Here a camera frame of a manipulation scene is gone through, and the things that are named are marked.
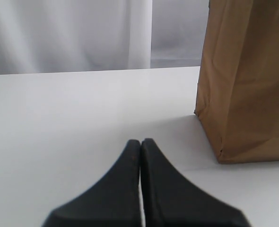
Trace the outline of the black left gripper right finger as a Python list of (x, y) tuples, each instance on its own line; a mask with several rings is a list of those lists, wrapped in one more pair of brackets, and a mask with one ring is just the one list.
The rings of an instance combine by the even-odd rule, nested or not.
[(248, 227), (241, 210), (187, 180), (153, 139), (141, 144), (140, 179), (148, 227)]

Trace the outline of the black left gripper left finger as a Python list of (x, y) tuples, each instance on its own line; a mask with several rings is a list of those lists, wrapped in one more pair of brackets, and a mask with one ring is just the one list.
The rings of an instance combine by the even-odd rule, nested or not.
[(51, 211), (45, 227), (140, 226), (140, 142), (129, 140), (111, 169), (83, 194)]

